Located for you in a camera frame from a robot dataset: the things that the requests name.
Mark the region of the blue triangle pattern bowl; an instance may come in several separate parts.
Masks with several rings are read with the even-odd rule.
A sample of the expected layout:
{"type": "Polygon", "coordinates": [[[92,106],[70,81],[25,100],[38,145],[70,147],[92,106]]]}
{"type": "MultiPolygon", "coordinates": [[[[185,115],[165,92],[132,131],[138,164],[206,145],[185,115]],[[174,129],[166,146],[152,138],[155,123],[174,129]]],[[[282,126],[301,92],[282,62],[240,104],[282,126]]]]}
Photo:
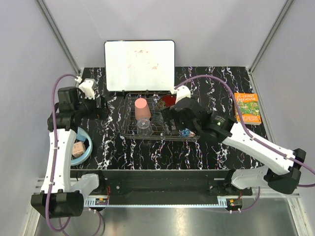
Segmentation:
{"type": "Polygon", "coordinates": [[[193,137],[195,133],[190,131],[188,128],[179,131],[180,136],[182,137],[193,137]]]}

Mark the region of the clear drinking glass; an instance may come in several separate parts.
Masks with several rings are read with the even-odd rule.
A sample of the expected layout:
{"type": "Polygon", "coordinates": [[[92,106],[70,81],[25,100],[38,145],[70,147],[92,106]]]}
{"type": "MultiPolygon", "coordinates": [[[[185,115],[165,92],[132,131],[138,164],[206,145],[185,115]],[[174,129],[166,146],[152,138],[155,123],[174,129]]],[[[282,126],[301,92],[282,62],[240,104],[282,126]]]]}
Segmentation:
{"type": "Polygon", "coordinates": [[[147,136],[153,134],[151,121],[148,118],[141,118],[137,121],[137,134],[147,136]]]}

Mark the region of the pink plastic cup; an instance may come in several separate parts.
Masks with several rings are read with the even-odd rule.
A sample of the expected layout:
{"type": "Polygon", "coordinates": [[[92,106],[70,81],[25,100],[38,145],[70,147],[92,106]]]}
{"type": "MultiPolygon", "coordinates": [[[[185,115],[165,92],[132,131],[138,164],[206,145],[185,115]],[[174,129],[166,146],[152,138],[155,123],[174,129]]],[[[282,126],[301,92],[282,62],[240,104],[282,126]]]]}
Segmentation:
{"type": "Polygon", "coordinates": [[[138,98],[134,102],[135,105],[135,118],[139,120],[141,118],[151,118],[151,112],[148,106],[148,102],[144,98],[138,98]]]}

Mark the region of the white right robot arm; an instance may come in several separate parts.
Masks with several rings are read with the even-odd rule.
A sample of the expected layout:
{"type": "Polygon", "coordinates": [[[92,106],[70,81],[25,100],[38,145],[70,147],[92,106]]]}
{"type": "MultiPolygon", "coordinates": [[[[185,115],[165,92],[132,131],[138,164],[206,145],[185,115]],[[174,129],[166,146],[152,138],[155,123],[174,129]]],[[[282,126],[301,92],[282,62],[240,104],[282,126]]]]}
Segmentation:
{"type": "Polygon", "coordinates": [[[202,108],[193,98],[177,101],[174,96],[165,95],[157,105],[164,121],[173,123],[177,131],[188,129],[212,144],[222,143],[236,148],[263,164],[256,169],[230,170],[223,183],[227,194],[263,186],[282,194],[292,194],[298,187],[301,164],[306,157],[302,149],[280,147],[253,133],[235,118],[202,108]]]}

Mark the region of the clear glass plate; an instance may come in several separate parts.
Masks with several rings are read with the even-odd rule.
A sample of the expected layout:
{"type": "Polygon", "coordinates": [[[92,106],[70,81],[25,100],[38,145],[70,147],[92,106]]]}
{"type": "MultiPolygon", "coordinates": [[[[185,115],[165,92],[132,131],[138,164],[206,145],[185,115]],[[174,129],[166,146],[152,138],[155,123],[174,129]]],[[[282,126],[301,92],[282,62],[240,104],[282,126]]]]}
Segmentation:
{"type": "Polygon", "coordinates": [[[159,115],[155,118],[155,121],[156,121],[160,126],[163,126],[163,125],[164,125],[164,120],[163,120],[162,114],[159,114],[159,115]]]}

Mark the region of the red floral bowl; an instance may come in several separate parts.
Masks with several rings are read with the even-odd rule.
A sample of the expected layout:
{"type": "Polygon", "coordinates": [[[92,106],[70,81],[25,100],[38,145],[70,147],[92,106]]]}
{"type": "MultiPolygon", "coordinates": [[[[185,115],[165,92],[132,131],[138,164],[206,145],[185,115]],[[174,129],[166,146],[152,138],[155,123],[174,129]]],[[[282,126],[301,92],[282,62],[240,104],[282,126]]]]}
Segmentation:
{"type": "Polygon", "coordinates": [[[175,105],[175,103],[176,103],[176,96],[172,94],[167,94],[167,95],[162,96],[157,102],[158,107],[161,110],[169,108],[175,105]]]}

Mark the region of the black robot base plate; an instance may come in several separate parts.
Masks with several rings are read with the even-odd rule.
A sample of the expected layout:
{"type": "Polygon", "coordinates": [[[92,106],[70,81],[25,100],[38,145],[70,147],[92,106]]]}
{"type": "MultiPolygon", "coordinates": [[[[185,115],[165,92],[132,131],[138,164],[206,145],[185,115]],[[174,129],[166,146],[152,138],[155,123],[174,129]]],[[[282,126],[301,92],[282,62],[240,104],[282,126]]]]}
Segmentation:
{"type": "Polygon", "coordinates": [[[177,196],[204,195],[224,198],[252,196],[247,188],[237,190],[227,183],[225,170],[71,170],[79,179],[84,174],[103,174],[110,187],[109,197],[130,195],[177,196]]]}

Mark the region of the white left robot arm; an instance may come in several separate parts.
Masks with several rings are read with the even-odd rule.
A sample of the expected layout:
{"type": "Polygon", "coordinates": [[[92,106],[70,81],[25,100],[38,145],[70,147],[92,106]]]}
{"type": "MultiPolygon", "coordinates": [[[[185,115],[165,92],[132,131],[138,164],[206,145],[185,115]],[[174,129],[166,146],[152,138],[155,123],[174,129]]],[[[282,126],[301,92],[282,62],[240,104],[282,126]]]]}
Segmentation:
{"type": "Polygon", "coordinates": [[[103,118],[105,107],[97,108],[95,91],[87,86],[61,88],[53,96],[59,101],[52,102],[47,120],[50,152],[46,175],[40,193],[31,197],[31,206],[47,219],[80,216],[85,199],[106,190],[102,173],[85,174],[74,185],[70,183],[72,150],[81,120],[103,118]]]}

